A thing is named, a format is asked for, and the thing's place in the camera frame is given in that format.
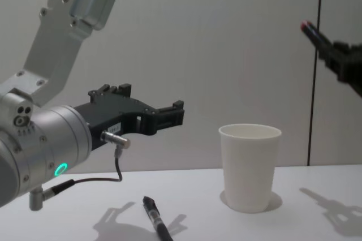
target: white table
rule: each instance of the white table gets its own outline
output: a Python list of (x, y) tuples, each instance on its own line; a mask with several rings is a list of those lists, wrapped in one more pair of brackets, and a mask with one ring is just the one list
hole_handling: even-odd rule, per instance
[[(64, 175), (46, 188), (94, 176), (115, 174)], [(175, 241), (362, 240), (362, 166), (277, 168), (273, 191), (283, 203), (261, 214), (229, 209), (222, 190), (222, 170), (215, 169), (124, 173), (123, 183), (78, 184), (40, 212), (28, 210), (25, 195), (0, 209), (0, 240), (158, 241), (144, 195), (155, 199), (167, 224), (175, 220)], [(270, 209), (278, 205), (274, 195)]]

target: black cable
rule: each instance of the black cable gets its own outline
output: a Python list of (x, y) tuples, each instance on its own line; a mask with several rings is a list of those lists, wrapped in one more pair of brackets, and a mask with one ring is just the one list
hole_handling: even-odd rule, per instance
[(57, 195), (61, 192), (63, 192), (64, 190), (72, 187), (74, 184), (77, 184), (77, 183), (85, 183), (85, 182), (99, 182), (99, 181), (106, 181), (106, 182), (117, 182), (117, 183), (120, 183), (122, 180), (123, 180), (123, 177), (122, 177), (122, 173), (120, 171), (120, 168), (119, 168), (119, 158), (115, 158), (115, 168), (116, 168), (116, 171), (117, 171), (117, 174), (118, 174), (118, 179), (114, 179), (114, 178), (88, 178), (88, 179), (80, 179), (80, 180), (73, 180), (73, 179), (70, 179), (64, 183), (61, 183), (57, 186), (53, 186), (52, 188), (50, 188), (53, 192), (54, 192), (54, 195)]

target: black bracket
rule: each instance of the black bracket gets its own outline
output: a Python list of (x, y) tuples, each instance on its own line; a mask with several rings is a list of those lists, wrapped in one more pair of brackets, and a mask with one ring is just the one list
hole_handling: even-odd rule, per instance
[(93, 139), (93, 149), (105, 143), (100, 140), (103, 131), (116, 135), (154, 135), (158, 130), (183, 123), (184, 102), (177, 101), (171, 107), (155, 109), (131, 98), (131, 85), (111, 87), (105, 84), (90, 91), (90, 103), (75, 108), (88, 123)]

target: green led ring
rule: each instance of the green led ring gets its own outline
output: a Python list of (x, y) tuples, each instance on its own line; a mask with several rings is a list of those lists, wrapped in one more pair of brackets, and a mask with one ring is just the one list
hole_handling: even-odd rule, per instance
[(57, 177), (57, 176), (63, 174), (64, 171), (67, 170), (67, 168), (68, 168), (68, 164), (67, 164), (67, 163), (62, 163), (61, 165), (59, 165), (59, 166), (57, 167), (57, 169), (55, 170), (54, 175)]

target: pen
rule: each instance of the pen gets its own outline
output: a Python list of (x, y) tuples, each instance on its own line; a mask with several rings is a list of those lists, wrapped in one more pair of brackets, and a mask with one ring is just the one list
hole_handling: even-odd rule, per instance
[(143, 207), (145, 208), (149, 219), (152, 222), (154, 229), (156, 230), (161, 241), (173, 241), (166, 225), (161, 219), (160, 212), (158, 211), (156, 204), (150, 197), (143, 198)]

